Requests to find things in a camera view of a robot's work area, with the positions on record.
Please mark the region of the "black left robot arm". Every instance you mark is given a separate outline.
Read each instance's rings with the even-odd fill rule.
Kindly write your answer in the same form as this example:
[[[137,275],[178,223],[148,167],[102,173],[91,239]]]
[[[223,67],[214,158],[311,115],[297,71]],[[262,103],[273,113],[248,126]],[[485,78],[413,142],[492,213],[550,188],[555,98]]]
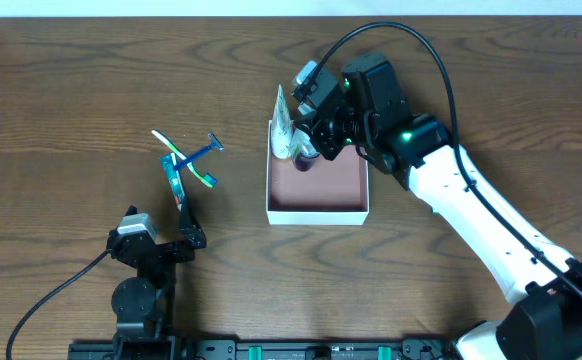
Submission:
[[[116,333],[114,360],[192,359],[195,351],[173,325],[176,266],[195,259],[195,251],[206,246],[206,236],[187,200],[179,207],[179,241],[158,244],[157,228],[150,216],[128,208],[119,225],[109,232],[106,250],[136,270],[114,290],[111,307]]]

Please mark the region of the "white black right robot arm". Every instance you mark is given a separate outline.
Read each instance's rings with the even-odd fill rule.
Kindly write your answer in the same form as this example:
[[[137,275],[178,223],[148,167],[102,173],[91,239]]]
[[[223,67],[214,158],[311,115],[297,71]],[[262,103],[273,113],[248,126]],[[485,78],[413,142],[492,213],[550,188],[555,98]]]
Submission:
[[[307,63],[292,82],[297,128],[332,160],[348,145],[428,204],[487,267],[510,304],[453,341],[458,359],[582,356],[582,260],[538,232],[480,174],[448,129],[415,114],[385,56],[347,64],[340,77]]]

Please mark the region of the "white Pantene tube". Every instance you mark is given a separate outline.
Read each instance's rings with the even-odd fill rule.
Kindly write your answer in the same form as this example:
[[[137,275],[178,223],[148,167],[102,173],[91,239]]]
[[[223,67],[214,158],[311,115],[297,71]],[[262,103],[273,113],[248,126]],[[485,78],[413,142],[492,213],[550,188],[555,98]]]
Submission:
[[[284,160],[291,156],[292,137],[292,120],[283,88],[279,85],[270,129],[271,152],[276,158]]]

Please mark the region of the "white cardboard box pink inside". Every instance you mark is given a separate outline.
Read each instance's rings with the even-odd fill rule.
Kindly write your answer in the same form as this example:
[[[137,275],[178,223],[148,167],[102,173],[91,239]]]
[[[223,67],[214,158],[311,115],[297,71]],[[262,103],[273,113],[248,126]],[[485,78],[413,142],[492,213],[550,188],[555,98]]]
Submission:
[[[271,225],[360,226],[369,214],[368,165],[351,147],[306,171],[267,154],[265,212]]]

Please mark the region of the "clear foam pump bottle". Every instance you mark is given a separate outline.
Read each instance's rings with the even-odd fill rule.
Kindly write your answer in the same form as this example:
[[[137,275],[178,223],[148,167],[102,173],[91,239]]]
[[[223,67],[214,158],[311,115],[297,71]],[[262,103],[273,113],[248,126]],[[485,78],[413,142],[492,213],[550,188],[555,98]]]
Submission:
[[[314,165],[320,153],[311,143],[310,137],[296,129],[291,141],[291,157],[294,167],[301,172],[307,172]]]

